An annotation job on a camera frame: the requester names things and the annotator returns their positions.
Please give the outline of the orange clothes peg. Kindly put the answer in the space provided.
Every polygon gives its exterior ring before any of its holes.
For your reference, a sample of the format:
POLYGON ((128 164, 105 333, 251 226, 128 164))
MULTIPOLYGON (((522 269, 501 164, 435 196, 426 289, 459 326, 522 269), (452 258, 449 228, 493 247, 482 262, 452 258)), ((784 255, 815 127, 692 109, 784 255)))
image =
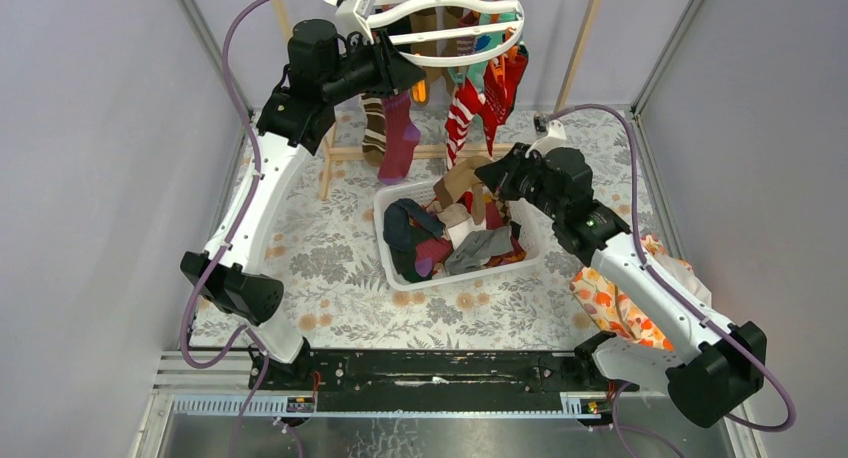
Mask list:
POLYGON ((427 78, 416 83, 410 89, 411 100, 414 104, 424 106, 430 99, 430 82, 427 78))

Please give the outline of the tan ribbed sock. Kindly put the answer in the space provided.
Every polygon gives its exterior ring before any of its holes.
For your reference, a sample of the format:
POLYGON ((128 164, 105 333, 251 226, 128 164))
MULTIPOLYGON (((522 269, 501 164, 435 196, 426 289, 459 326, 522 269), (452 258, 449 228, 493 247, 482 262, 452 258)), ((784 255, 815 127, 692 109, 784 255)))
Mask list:
POLYGON ((492 163, 486 156, 472 156, 455 164, 436 184, 433 190, 442 210, 457 203, 470 191, 472 194, 470 214, 476 225, 483 223, 486 213, 484 184, 475 171, 492 163))

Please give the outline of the white round clip hanger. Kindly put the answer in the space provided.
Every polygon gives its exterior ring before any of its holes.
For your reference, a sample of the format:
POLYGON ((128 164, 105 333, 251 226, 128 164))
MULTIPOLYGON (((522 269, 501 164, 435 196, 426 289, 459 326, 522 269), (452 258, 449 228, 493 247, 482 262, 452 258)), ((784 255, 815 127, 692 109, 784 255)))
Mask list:
POLYGON ((519 0, 342 0, 335 18, 343 33, 369 42, 376 32, 408 19, 408 32, 389 32, 412 50, 411 62, 428 68, 461 68, 505 56, 522 40, 526 14, 519 0))

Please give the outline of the brown white striped sock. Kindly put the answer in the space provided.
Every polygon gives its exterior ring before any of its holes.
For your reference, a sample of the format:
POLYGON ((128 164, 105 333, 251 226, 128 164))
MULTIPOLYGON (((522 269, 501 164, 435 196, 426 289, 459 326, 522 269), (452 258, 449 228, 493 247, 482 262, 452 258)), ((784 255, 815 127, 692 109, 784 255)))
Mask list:
POLYGON ((383 103, 376 96, 363 94, 361 105, 366 117, 361 144, 363 158, 367 164, 379 168, 383 163, 387 148, 383 103))

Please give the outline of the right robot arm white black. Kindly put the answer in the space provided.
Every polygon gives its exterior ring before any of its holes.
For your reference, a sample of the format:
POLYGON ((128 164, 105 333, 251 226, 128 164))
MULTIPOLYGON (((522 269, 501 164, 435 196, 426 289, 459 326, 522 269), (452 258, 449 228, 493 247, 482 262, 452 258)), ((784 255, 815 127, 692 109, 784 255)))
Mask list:
POLYGON ((762 389, 764 331, 751 321, 733 323, 675 282, 627 223, 595 199, 593 172, 579 150, 541 155, 517 144, 475 174, 500 198, 525 200, 550 218, 560 246, 617 285, 671 342, 670 350, 660 350, 612 336, 593 339, 591 352, 573 364, 583 388, 597 390, 613 379, 660 391, 702 428, 762 389))

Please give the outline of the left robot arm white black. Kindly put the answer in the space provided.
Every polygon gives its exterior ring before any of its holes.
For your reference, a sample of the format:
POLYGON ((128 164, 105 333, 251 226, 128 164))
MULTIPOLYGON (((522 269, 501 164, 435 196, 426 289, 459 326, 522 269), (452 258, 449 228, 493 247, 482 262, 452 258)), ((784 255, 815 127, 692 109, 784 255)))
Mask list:
POLYGON ((248 172, 204 250, 180 263, 193 286, 183 324, 191 324, 200 298, 234 316, 285 388, 304 385, 311 365, 301 355, 305 338, 281 310, 282 282, 261 272, 273 224, 334 125, 337 105, 361 94, 393 98, 424 78, 414 39, 398 24, 346 35, 324 19, 296 24, 258 120, 242 116, 253 152, 248 172))

